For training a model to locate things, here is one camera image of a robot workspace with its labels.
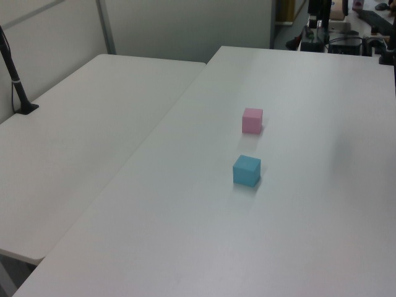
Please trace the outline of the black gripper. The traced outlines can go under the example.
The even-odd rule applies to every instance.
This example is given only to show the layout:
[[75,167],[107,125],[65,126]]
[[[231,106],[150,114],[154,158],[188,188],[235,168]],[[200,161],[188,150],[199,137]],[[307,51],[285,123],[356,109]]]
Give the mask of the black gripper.
[[323,31],[328,31],[331,5],[332,0],[309,0],[310,29],[317,28],[317,18],[322,18]]

